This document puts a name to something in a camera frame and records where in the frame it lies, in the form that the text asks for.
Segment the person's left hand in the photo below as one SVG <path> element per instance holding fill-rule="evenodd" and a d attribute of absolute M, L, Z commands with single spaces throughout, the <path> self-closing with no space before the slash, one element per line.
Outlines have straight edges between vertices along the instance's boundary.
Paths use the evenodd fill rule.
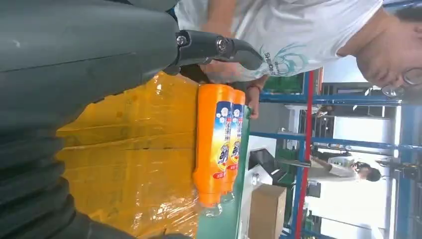
<path fill-rule="evenodd" d="M 251 87 L 246 90 L 246 103 L 250 109 L 250 118 L 255 120 L 259 117 L 259 97 L 260 89 Z"/>

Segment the person's right hand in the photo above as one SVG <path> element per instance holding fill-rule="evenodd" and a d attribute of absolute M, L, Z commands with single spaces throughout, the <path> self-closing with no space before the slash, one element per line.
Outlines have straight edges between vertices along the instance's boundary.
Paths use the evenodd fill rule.
<path fill-rule="evenodd" d="M 247 82 L 239 63 L 211 60 L 208 64 L 200 65 L 200 69 L 212 83 Z"/>

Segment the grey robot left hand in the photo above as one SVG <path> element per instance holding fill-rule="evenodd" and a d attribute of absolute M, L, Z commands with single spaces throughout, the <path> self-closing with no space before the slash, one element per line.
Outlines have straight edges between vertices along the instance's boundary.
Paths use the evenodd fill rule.
<path fill-rule="evenodd" d="M 0 3 L 0 236 L 128 239 L 78 212 L 56 130 L 91 103 L 160 71 L 211 60 L 256 70 L 249 43 L 180 30 L 174 0 L 3 0 Z"/>

